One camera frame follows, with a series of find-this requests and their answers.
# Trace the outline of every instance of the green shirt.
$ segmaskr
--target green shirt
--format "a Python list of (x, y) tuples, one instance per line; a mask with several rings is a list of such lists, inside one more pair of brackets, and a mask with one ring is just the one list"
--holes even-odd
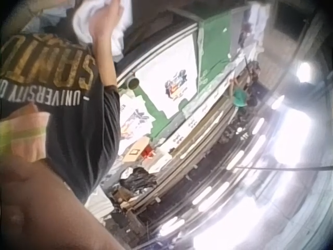
[(247, 94), (241, 88), (236, 88), (234, 92), (234, 105), (236, 107), (245, 107), (246, 104)]

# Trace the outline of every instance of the hanging t-shirt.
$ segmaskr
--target hanging t-shirt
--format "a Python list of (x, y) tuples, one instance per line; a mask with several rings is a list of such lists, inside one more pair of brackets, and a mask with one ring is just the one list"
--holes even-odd
[(236, 107), (245, 107), (246, 104), (247, 94), (241, 88), (236, 88), (234, 91), (234, 105)]
[(1, 48), (1, 119), (33, 102), (51, 114), (47, 161), (85, 203), (120, 139), (119, 95), (104, 87), (90, 51), (52, 34), (19, 34)]

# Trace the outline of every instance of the black t-shirt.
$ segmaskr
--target black t-shirt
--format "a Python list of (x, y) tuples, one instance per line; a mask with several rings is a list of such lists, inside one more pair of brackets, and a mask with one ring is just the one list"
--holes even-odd
[(1, 48), (1, 119), (29, 102), (51, 114), (47, 161), (85, 202), (119, 147), (119, 95), (103, 87), (95, 59), (51, 34), (19, 34)]

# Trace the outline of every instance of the person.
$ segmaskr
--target person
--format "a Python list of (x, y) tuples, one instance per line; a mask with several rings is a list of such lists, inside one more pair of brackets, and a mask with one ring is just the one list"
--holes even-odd
[(120, 140), (111, 35), (120, 0), (89, 22), (92, 51), (53, 34), (17, 34), (1, 47), (1, 120), (34, 103), (50, 118), (46, 157), (1, 158), (1, 230), (13, 249), (122, 249), (84, 208)]
[(238, 108), (246, 106), (255, 107), (258, 104), (256, 96), (243, 90), (240, 87), (237, 78), (230, 81), (229, 96), (231, 97), (234, 106)]

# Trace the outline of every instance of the person in green shirt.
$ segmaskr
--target person in green shirt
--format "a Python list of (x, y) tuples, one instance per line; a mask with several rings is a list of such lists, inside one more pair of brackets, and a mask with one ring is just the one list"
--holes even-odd
[(255, 107), (258, 104), (256, 96), (243, 90), (236, 78), (230, 81), (229, 96), (233, 104), (238, 108)]

